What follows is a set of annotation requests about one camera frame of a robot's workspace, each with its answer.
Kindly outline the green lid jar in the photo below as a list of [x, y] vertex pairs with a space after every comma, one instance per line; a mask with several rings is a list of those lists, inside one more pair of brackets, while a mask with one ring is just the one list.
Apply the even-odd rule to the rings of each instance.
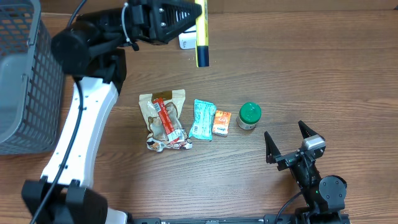
[[261, 119], [261, 107], [254, 102], [247, 102], [242, 105], [236, 119], [238, 126], [244, 130], [251, 130]]

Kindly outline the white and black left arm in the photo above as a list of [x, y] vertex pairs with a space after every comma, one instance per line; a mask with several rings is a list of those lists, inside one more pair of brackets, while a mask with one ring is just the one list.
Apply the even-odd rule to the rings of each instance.
[[188, 1], [126, 1], [121, 8], [79, 14], [52, 38], [62, 71], [74, 80], [72, 101], [55, 151], [22, 198], [32, 223], [132, 223], [93, 190], [93, 173], [106, 120], [126, 79], [125, 48], [165, 45], [193, 26], [203, 8]]

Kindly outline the red snack stick packet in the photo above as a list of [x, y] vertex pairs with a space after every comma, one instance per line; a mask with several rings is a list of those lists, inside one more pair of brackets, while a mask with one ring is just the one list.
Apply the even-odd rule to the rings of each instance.
[[184, 140], [183, 134], [179, 130], [175, 130], [171, 119], [167, 112], [166, 106], [162, 98], [157, 98], [153, 101], [155, 110], [158, 112], [159, 118], [163, 124], [168, 140], [171, 144], [176, 144]]

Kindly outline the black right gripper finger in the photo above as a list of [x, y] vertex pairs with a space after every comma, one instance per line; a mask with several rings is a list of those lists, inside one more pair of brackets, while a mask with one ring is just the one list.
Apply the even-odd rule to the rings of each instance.
[[278, 163], [280, 151], [267, 131], [264, 133], [264, 139], [266, 143], [266, 162], [268, 164]]
[[320, 134], [315, 132], [313, 129], [309, 128], [302, 120], [300, 120], [298, 122], [298, 126], [300, 128], [300, 132], [301, 132], [302, 137], [304, 139], [309, 138], [309, 137], [313, 137], [313, 136], [316, 136], [316, 135], [319, 135], [322, 139], [324, 139], [323, 136], [321, 136]]

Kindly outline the mint green tissue packet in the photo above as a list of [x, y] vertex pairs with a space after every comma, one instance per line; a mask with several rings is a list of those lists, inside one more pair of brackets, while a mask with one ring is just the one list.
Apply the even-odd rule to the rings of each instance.
[[195, 99], [193, 105], [193, 124], [189, 132], [189, 137], [211, 141], [213, 121], [216, 113], [216, 105]]

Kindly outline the beige dog treat bag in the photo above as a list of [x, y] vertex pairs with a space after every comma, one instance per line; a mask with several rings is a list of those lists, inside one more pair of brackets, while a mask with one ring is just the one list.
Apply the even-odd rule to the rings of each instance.
[[148, 149], [162, 152], [164, 149], [192, 148], [192, 140], [179, 121], [184, 102], [184, 89], [139, 96], [139, 106], [149, 130]]

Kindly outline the yellow highlighter marker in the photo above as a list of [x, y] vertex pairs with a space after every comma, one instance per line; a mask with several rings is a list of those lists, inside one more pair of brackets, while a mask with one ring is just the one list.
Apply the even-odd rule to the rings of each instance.
[[201, 6], [202, 13], [196, 19], [197, 39], [195, 53], [197, 56], [197, 67], [209, 66], [209, 43], [208, 43], [208, 4], [207, 0], [195, 0], [195, 4]]

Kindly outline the orange snack packet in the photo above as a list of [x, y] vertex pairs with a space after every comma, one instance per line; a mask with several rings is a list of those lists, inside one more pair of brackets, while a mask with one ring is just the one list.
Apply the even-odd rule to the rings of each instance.
[[230, 112], [217, 110], [213, 121], [212, 133], [219, 136], [227, 136], [229, 133], [230, 120]]

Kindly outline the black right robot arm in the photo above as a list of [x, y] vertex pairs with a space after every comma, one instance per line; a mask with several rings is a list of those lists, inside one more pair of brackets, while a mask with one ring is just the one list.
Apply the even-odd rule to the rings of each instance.
[[285, 208], [299, 196], [304, 198], [307, 206], [297, 208], [289, 216], [291, 223], [349, 223], [349, 216], [341, 214], [345, 208], [346, 181], [337, 175], [321, 177], [315, 165], [316, 160], [325, 152], [325, 138], [303, 121], [299, 121], [298, 126], [303, 137], [302, 145], [286, 155], [280, 153], [271, 135], [264, 133], [266, 162], [277, 164], [279, 171], [289, 169], [300, 189], [282, 206], [274, 223], [278, 223]]

